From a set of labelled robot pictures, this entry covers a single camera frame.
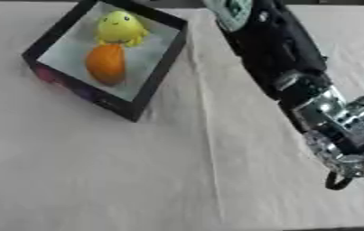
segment yellow plush toy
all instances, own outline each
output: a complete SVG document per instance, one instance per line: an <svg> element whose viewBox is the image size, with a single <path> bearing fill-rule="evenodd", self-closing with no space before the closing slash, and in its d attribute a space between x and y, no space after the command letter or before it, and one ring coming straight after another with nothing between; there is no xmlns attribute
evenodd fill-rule
<svg viewBox="0 0 364 231"><path fill-rule="evenodd" d="M139 45L148 31L131 14L115 11L98 22L98 43L124 43L127 47Z"/></svg>

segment sticker label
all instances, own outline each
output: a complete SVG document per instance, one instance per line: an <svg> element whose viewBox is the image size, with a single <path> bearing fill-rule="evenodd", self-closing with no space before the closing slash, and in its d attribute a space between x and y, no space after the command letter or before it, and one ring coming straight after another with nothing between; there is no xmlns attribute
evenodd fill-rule
<svg viewBox="0 0 364 231"><path fill-rule="evenodd" d="M217 16L223 29L234 32L247 22L252 0L204 0L204 4Z"/></svg>

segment silver metal part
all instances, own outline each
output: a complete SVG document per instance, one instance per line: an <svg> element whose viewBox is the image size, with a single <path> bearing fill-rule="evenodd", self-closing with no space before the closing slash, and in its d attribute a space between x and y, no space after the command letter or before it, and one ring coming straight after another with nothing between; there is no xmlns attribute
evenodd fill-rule
<svg viewBox="0 0 364 231"><path fill-rule="evenodd" d="M311 98L293 110L295 117L305 130L326 122L329 118L345 116L346 102L335 87L328 88L318 97Z"/></svg>
<svg viewBox="0 0 364 231"><path fill-rule="evenodd" d="M346 178L364 176L363 155L344 155L335 143L317 131L309 131L304 137L316 157L331 171Z"/></svg>
<svg viewBox="0 0 364 231"><path fill-rule="evenodd" d="M364 177L364 151L345 152L338 146L346 139L356 150L364 150L364 97L346 103L336 88L331 87L293 112L307 131L304 134L307 144L325 166L345 178ZM322 126L329 126L339 134L334 136L337 140L322 134Z"/></svg>
<svg viewBox="0 0 364 231"><path fill-rule="evenodd" d="M275 82L275 88L278 91L284 91L286 88L292 86L300 77L300 72L295 70L288 71Z"/></svg>

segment black box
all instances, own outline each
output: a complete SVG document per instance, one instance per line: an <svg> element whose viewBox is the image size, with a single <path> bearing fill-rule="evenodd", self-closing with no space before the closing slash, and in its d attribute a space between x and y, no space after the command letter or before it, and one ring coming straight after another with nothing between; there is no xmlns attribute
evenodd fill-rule
<svg viewBox="0 0 364 231"><path fill-rule="evenodd" d="M150 24L152 28L148 26L147 30L157 38L162 35L155 35L155 30L158 34L165 35L161 40L149 41L156 41L155 44L163 48L163 50L154 51L154 56L149 53L153 50L148 50L148 47L154 47L153 45L141 48L138 55L136 55L136 50L130 51L129 56L131 57L144 57L145 54L150 57L158 57L157 61L150 58L149 60L153 61L147 63L142 60L141 63L144 63L145 66L135 68L135 75L142 76L135 81L135 85L125 84L122 87L108 89L84 78L85 50L89 47L84 48L83 44L94 42L92 28L95 25L90 21L91 15L97 14L99 11L104 14L118 8L136 15L142 23ZM181 52L186 42L186 33L187 22L183 19L132 1L83 0L25 51L23 58L40 79L58 83L76 95L136 122ZM147 71L149 73L146 77L140 74Z"/></svg>

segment white paper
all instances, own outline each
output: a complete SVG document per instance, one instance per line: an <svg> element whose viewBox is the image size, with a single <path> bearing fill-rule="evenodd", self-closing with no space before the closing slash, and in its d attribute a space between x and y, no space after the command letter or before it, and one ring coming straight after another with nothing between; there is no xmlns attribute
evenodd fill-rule
<svg viewBox="0 0 364 231"><path fill-rule="evenodd" d="M149 35L144 37L144 42L137 47L123 46L126 58L126 80L114 87L108 87L90 76L85 67L85 59L97 46L95 38L97 20L115 10L123 9L97 2L38 61L114 96L132 101L162 59L178 30L138 15L138 19L149 31Z"/></svg>

